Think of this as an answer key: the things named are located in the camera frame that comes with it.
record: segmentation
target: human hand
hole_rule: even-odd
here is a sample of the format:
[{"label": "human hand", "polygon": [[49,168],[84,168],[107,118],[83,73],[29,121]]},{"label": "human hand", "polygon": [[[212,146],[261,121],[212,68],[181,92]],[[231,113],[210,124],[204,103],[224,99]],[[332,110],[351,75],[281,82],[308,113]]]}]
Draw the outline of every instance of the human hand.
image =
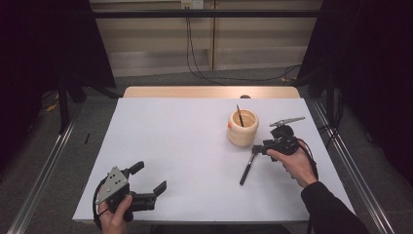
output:
[{"label": "human hand", "polygon": [[127,223],[124,221],[125,211],[131,206],[132,196],[128,195],[119,204],[116,213],[111,213],[106,202],[101,203],[97,210],[100,215],[103,234],[125,234],[127,233]]},{"label": "human hand", "polygon": [[[299,143],[301,146],[305,147],[302,141],[299,141]],[[311,183],[318,181],[314,175],[310,161],[301,147],[291,155],[281,154],[274,149],[267,150],[267,154],[282,162],[282,165],[286,168],[289,174],[297,180],[297,183],[301,187],[305,188]]]}]

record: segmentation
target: jacket sleeve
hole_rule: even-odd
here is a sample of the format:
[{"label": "jacket sleeve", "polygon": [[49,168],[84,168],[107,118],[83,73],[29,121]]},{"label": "jacket sleeve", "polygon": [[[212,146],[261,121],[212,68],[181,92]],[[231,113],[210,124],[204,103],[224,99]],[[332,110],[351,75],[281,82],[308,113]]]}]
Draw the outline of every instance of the jacket sleeve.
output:
[{"label": "jacket sleeve", "polygon": [[310,214],[316,234],[368,233],[358,217],[321,182],[318,181],[305,187],[301,192],[301,198]]}]

